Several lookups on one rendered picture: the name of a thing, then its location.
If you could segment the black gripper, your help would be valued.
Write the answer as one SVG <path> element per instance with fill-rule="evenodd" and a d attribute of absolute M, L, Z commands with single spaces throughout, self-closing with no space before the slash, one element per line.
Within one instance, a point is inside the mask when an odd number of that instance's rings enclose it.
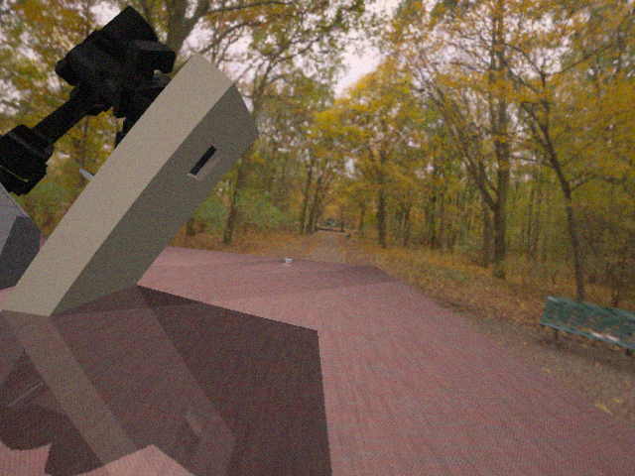
<path fill-rule="evenodd" d="M 171 72 L 176 56 L 162 42 L 132 40 L 127 47 L 125 66 L 116 60 L 105 60 L 91 72 L 93 98 L 111 104 L 117 119 L 127 118 L 122 131 L 116 134 L 114 149 L 168 86 L 153 77 L 154 71 Z M 134 76 L 137 73 L 138 77 Z"/>

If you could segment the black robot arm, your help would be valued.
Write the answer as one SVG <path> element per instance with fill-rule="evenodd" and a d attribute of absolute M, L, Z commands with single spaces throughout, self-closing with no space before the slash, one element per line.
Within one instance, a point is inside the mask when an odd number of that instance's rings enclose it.
<path fill-rule="evenodd" d="M 116 60 L 125 66 L 127 47 L 132 40 L 157 42 L 149 25 L 128 5 L 100 31 L 94 30 L 64 59 L 58 60 L 55 73 L 74 86 L 69 101 L 32 129 L 17 125 L 5 135 L 0 134 L 0 183 L 7 191 L 19 196 L 30 192 L 47 174 L 46 162 L 55 150 L 53 143 L 83 117 L 97 116 L 110 109 L 111 104 L 106 100 L 98 102 L 93 98 L 94 90 L 89 83 L 91 72 L 105 60 Z"/>

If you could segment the white flat panel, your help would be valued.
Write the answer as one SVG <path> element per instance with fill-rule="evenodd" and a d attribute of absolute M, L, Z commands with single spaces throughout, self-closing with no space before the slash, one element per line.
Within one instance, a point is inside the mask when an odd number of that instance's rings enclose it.
<path fill-rule="evenodd" d="M 89 170 L 87 170 L 87 171 L 86 171 L 86 170 L 85 170 L 85 169 L 83 169 L 83 168 L 81 168 L 81 169 L 79 170 L 79 172 L 80 172 L 81 174 L 83 174 L 83 175 L 84 175 L 84 176 L 85 176 L 88 180 L 91 180 L 91 179 L 95 176 L 95 174 L 93 174 L 93 173 L 92 173 L 92 172 L 90 172 Z"/>

